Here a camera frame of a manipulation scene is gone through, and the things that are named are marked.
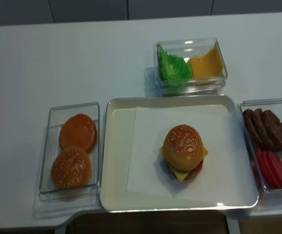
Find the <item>sesame bun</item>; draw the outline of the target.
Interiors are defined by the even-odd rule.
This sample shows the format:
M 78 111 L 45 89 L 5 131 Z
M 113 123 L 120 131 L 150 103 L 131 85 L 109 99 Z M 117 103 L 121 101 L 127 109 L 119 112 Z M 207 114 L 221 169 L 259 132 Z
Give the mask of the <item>sesame bun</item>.
M 172 128 L 162 146 L 166 161 L 179 171 L 191 171 L 205 155 L 200 134 L 193 127 L 182 124 Z
M 91 160 L 86 151 L 78 146 L 63 149 L 51 168 L 52 182 L 59 190 L 85 186 L 91 174 Z

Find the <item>clear bun container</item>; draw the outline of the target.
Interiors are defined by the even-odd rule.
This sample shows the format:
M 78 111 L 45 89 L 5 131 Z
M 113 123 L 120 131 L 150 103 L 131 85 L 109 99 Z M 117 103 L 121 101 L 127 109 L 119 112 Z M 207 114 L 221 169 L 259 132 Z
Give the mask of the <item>clear bun container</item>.
M 98 102 L 53 107 L 49 111 L 39 184 L 41 200 L 64 199 L 88 194 L 96 195 L 100 192 L 101 164 L 99 162 L 99 143 L 95 143 L 93 149 L 88 154 L 92 173 L 86 185 L 60 190 L 56 188 L 51 179 L 52 165 L 62 151 L 60 146 L 61 129 L 68 119 L 77 114 L 89 116 L 93 120 L 96 129 L 99 130 L 100 106 Z

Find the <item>sesame top bun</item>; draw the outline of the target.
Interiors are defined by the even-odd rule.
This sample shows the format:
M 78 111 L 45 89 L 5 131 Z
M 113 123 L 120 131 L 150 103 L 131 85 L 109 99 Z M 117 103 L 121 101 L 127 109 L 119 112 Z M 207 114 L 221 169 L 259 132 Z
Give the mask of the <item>sesame top bun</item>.
M 193 127 L 182 124 L 172 128 L 162 146 L 166 161 L 179 171 L 191 171 L 205 155 L 200 134 Z

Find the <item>white paper sheet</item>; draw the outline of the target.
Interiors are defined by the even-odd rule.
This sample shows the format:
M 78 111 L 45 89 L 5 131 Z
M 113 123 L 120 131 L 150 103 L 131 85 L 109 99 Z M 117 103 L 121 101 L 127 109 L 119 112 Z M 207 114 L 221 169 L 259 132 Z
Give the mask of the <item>white paper sheet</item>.
M 137 108 L 127 191 L 172 198 L 225 203 L 236 197 L 234 129 L 223 105 L 182 108 Z M 160 147 L 175 126 L 187 124 L 201 135 L 208 150 L 200 174 L 179 182 L 165 169 Z

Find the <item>brown patty left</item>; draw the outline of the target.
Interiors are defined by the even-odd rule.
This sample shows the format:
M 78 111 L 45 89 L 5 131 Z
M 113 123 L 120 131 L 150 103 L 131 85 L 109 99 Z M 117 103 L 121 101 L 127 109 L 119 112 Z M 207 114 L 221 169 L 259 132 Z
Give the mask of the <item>brown patty left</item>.
M 255 144 L 260 149 L 265 149 L 264 143 L 261 140 L 261 138 L 260 138 L 260 136 L 259 136 L 259 134 L 256 130 L 256 127 L 254 125 L 254 122 L 253 122 L 253 118 L 252 118 L 253 111 L 250 110 L 250 109 L 247 109 L 247 110 L 243 111 L 242 116 L 243 116 L 244 124 L 245 124 L 247 131 L 248 131 L 249 135 L 251 136 L 252 140 L 255 142 Z

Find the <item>green lettuce leaf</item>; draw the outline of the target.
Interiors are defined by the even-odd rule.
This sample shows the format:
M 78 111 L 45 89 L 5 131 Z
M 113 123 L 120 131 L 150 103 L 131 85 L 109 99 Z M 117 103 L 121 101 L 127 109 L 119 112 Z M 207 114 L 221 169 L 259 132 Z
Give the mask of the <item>green lettuce leaf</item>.
M 168 88 L 188 87 L 193 76 L 191 65 L 184 58 L 168 54 L 158 43 L 161 80 Z

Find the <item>white serving tray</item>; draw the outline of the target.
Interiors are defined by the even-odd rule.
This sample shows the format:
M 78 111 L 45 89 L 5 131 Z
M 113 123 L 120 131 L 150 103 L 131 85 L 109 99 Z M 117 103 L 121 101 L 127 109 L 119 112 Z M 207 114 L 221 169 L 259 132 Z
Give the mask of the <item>white serving tray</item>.
M 234 176 L 238 181 L 236 197 L 225 203 L 127 191 L 135 113 L 137 108 L 182 108 L 223 105 L 231 115 L 234 129 Z M 234 101 L 227 95 L 198 95 L 187 97 L 148 97 L 114 99 L 106 109 L 106 125 L 101 176 L 101 204 L 111 212 L 155 210 L 228 210 L 254 207 L 258 202 L 245 140 L 238 121 Z

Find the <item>clear patty tomato container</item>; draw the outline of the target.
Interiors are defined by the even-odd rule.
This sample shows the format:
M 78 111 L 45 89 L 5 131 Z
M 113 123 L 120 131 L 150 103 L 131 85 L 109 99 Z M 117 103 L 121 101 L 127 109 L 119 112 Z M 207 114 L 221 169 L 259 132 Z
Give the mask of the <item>clear patty tomato container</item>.
M 252 111 L 255 111 L 256 109 L 262 109 L 263 111 L 270 110 L 282 123 L 282 98 L 244 101 L 237 105 L 238 116 L 240 122 L 242 123 L 244 137 L 246 140 L 246 146 L 247 146 L 256 186 L 261 194 L 278 195 L 279 197 L 282 198 L 282 188 L 276 188 L 276 189 L 271 188 L 262 175 L 262 171 L 259 167 L 259 163 L 255 155 L 255 151 L 258 147 L 255 144 L 254 140 L 251 138 L 248 130 L 246 129 L 242 116 L 243 112 L 247 109 Z M 275 152 L 275 154 L 282 161 L 282 152 L 277 151 Z

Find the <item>brown patty in burger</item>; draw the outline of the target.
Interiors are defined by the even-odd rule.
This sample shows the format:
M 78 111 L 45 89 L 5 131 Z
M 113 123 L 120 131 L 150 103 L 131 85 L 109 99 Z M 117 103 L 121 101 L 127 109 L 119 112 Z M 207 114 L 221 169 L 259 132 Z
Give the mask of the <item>brown patty in burger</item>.
M 167 161 L 164 161 L 164 165 L 169 172 L 169 174 L 173 175 L 179 182 L 183 182 L 184 180 L 188 180 L 191 177 L 191 171 L 181 172 L 178 170 L 174 170 L 172 166 L 169 165 Z

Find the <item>yellow cheese slice in container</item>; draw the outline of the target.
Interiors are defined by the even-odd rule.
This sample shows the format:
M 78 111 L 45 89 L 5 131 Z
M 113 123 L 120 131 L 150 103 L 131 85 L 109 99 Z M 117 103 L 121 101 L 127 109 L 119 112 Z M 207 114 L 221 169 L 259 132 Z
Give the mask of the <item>yellow cheese slice in container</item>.
M 223 76 L 223 64 L 217 44 L 205 55 L 191 57 L 188 64 L 191 66 L 194 80 Z

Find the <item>yellow cheese slice on burger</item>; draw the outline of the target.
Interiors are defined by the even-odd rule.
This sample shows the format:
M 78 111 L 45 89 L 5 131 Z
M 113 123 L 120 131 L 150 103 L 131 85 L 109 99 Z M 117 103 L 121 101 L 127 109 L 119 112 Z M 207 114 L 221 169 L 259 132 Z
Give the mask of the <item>yellow cheese slice on burger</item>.
M 171 174 L 172 176 L 174 176 L 179 182 L 183 182 L 186 180 L 192 180 L 194 179 L 202 170 L 202 166 L 203 166 L 203 159 L 202 161 L 198 164 L 198 166 L 196 168 L 194 168 L 191 171 L 179 171 L 178 169 L 174 168 L 172 165 L 170 165 L 164 155 L 163 155 L 163 149 L 162 147 L 159 148 L 159 152 L 163 157 L 163 161 L 164 161 L 164 165 L 167 169 L 167 171 L 169 172 L 169 174 Z

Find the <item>clear lettuce cheese container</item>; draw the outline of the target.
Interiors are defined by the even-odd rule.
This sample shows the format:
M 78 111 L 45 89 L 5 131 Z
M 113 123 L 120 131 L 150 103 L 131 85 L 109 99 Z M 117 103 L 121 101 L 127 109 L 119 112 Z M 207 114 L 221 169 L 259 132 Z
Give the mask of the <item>clear lettuce cheese container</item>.
M 214 47 L 215 44 L 218 45 L 220 52 L 221 61 L 223 64 L 223 76 L 214 78 L 205 78 L 201 80 L 189 80 L 188 87 L 180 88 L 168 88 L 165 86 L 161 80 L 160 70 L 159 70 L 159 53 L 157 45 L 161 44 L 163 49 L 172 55 L 184 58 L 185 62 L 193 56 L 203 56 L 210 49 Z M 182 96 L 182 95 L 193 95 L 199 93 L 212 93 L 217 92 L 222 89 L 228 77 L 228 72 L 222 57 L 219 43 L 216 38 L 201 38 L 201 39 L 183 39 L 174 41 L 159 41 L 154 45 L 154 71 L 156 77 L 156 87 L 160 94 L 163 96 Z

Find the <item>brown patty middle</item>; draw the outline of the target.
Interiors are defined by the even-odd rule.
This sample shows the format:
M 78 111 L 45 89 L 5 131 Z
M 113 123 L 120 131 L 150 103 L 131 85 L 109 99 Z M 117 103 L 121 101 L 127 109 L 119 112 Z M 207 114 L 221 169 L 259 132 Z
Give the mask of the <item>brown patty middle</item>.
M 274 151 L 276 150 L 276 145 L 271 140 L 271 138 L 268 136 L 267 131 L 264 127 L 263 121 L 262 121 L 262 109 L 258 108 L 253 112 L 253 122 L 256 128 L 256 131 L 258 135 L 260 136 L 260 139 L 262 140 L 264 144 L 264 148 L 266 150 Z

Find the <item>red tomato slice right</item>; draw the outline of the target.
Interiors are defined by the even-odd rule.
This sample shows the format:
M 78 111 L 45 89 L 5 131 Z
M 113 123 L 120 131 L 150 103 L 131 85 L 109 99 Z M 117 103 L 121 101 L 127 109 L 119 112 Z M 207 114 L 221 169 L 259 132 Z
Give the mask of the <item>red tomato slice right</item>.
M 266 158 L 278 187 L 282 189 L 282 161 L 273 151 L 267 151 Z

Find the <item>red tomato slice in burger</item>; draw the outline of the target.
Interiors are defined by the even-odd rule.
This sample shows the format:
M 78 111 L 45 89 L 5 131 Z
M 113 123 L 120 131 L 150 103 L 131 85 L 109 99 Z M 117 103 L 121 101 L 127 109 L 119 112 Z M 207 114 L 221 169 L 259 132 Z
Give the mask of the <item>red tomato slice in burger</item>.
M 193 170 L 194 174 L 198 174 L 201 169 L 202 169 L 202 165 L 203 165 L 203 160 L 198 164 L 198 166 Z

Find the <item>brown patty right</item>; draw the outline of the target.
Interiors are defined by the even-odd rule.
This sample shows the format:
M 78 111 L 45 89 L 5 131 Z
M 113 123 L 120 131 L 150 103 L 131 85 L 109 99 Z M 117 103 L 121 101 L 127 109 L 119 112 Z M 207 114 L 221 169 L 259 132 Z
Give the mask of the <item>brown patty right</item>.
M 282 151 L 282 122 L 270 110 L 262 113 L 262 122 L 270 139 L 277 149 Z

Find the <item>red tomato slice left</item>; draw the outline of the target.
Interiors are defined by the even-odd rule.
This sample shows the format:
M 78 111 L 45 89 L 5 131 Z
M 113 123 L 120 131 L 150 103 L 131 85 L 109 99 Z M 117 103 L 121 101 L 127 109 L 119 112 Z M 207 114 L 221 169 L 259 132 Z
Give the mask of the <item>red tomato slice left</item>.
M 262 174 L 262 176 L 264 178 L 264 175 L 263 175 L 264 174 L 264 167 L 263 167 L 263 163 L 262 163 L 262 150 L 260 148 L 257 148 L 256 152 L 255 152 L 255 155 L 256 155 L 256 158 L 257 158 L 257 161 L 258 161 L 258 165 L 259 165 L 261 174 Z

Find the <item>sesame bun in container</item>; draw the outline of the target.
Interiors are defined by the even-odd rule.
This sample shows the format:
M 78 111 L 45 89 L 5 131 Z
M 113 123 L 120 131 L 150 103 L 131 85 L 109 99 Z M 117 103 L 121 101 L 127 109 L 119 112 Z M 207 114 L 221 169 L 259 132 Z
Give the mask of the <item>sesame bun in container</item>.
M 86 151 L 78 146 L 63 149 L 51 168 L 52 182 L 59 190 L 85 186 L 91 174 L 91 160 Z

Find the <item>plain smooth bun half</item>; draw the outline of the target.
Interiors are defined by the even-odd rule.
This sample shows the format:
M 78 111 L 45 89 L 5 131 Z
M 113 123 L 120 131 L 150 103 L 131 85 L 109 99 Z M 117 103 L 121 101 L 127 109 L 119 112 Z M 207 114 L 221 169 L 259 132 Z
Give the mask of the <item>plain smooth bun half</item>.
M 97 143 L 97 128 L 91 117 L 77 114 L 62 126 L 59 136 L 60 147 L 78 146 L 90 153 Z

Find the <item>red tomato slice middle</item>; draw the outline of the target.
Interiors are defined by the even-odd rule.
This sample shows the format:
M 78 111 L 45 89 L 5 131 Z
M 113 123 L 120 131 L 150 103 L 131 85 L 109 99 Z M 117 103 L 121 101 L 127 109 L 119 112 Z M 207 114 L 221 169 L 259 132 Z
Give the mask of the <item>red tomato slice middle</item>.
M 271 189 L 280 189 L 281 186 L 280 184 L 278 183 L 278 181 L 276 180 L 272 170 L 271 170 L 271 167 L 268 163 L 268 160 L 267 160 L 267 151 L 262 151 L 262 163 L 263 163 L 263 167 L 264 167 L 264 178 L 266 180 L 266 182 L 268 183 L 269 187 Z

